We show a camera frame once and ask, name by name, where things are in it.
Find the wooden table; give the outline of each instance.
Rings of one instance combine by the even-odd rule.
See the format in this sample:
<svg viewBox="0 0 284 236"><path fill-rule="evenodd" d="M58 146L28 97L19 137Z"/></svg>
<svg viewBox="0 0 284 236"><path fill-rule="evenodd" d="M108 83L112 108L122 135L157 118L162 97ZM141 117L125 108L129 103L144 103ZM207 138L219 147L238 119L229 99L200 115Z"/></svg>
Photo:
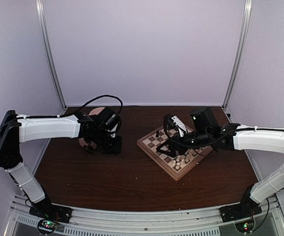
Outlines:
<svg viewBox="0 0 284 236"><path fill-rule="evenodd" d="M91 155L79 146L77 139L53 139L36 178L54 203L73 207L159 211L240 201L245 189L257 181L243 151L220 150L218 156L205 157L181 180L175 181L137 146L139 138L162 125L162 117L167 113L177 115L193 127L188 116L192 109L124 107L119 131L123 137L122 154ZM220 107L213 111L220 124L228 122Z"/></svg>

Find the white chess piece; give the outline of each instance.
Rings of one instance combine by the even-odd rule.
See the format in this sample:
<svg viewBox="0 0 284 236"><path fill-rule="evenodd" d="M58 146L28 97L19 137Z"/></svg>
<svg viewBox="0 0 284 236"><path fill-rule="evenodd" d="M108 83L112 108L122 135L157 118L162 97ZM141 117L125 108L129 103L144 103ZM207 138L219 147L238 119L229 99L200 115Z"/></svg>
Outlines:
<svg viewBox="0 0 284 236"><path fill-rule="evenodd" d="M185 160L182 159L180 166L183 167L185 165Z"/></svg>

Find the white wall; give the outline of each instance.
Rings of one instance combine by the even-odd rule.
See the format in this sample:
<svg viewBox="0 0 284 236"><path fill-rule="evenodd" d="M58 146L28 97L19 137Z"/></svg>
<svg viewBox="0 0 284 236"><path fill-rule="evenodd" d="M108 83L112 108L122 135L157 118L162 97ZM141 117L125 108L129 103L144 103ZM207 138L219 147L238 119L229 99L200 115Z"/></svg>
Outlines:
<svg viewBox="0 0 284 236"><path fill-rule="evenodd" d="M46 62L34 0L0 0L0 122L7 110L21 114L61 111ZM32 169L44 141L21 145ZM16 191L0 169L0 235Z"/></svg>
<svg viewBox="0 0 284 236"><path fill-rule="evenodd" d="M244 4L244 0L45 0L51 48L67 105L105 93L118 95L126 105L221 105Z"/></svg>
<svg viewBox="0 0 284 236"><path fill-rule="evenodd" d="M284 127L284 1L253 1L249 35L229 110L239 123ZM280 154L250 153L263 177L284 162ZM284 211L284 191L278 197Z"/></svg>

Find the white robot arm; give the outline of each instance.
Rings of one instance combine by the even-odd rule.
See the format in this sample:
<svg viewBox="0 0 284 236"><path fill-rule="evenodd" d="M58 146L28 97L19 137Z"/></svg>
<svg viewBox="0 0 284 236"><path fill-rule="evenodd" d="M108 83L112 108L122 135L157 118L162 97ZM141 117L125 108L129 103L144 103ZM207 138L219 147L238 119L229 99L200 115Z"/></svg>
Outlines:
<svg viewBox="0 0 284 236"><path fill-rule="evenodd" d="M175 151L184 154L190 148L199 149L206 146L231 151L253 149L284 154L284 128L259 128L236 123L219 126L208 107L194 110L190 116L196 129L193 132L180 130L181 121L176 116L164 116L166 135L169 137L167 128L179 131L176 136L169 137L166 144L174 155ZM223 222L249 217L251 210L261 213L259 204L283 189L284 163L266 179L247 188L239 204L222 207L220 211Z"/></svg>
<svg viewBox="0 0 284 236"><path fill-rule="evenodd" d="M31 214L68 223L71 209L52 205L24 163L19 144L37 139L83 138L88 144L95 143L96 149L91 152L119 154L122 139L116 132L120 126L121 118L108 107L92 116L83 112L69 116L26 116L8 111L0 126L0 167L10 174L30 200Z"/></svg>

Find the chessboard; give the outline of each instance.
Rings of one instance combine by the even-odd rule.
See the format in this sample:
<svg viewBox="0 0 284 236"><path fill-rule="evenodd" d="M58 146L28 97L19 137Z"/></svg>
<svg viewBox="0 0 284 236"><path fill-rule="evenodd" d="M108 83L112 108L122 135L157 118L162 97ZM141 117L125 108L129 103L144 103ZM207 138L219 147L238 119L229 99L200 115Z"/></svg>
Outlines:
<svg viewBox="0 0 284 236"><path fill-rule="evenodd" d="M186 126L186 128L188 132L192 131L189 127ZM168 130L170 137L177 133L174 129ZM139 139L137 145L176 181L180 180L212 150L210 146L207 146L197 149L196 152L193 149L189 149L184 155L170 157L157 152L157 147L162 146L167 140L168 137L165 135L162 126ZM168 147L163 146L161 150L168 150Z"/></svg>

